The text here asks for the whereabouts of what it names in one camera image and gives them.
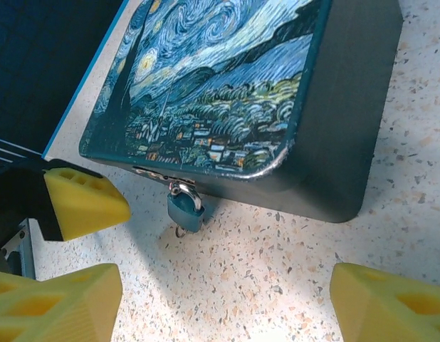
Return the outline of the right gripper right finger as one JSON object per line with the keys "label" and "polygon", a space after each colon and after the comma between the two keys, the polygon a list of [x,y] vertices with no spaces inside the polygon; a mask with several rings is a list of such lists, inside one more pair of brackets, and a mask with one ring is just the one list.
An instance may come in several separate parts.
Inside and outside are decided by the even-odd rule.
{"label": "right gripper right finger", "polygon": [[337,263],[330,300],[344,341],[440,341],[440,286]]}

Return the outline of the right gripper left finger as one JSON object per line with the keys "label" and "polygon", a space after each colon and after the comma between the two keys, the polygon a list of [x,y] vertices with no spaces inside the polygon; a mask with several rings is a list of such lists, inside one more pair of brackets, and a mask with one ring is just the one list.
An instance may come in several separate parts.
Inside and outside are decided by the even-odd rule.
{"label": "right gripper left finger", "polygon": [[45,281],[0,272],[0,341],[110,341],[121,298],[117,264]]}

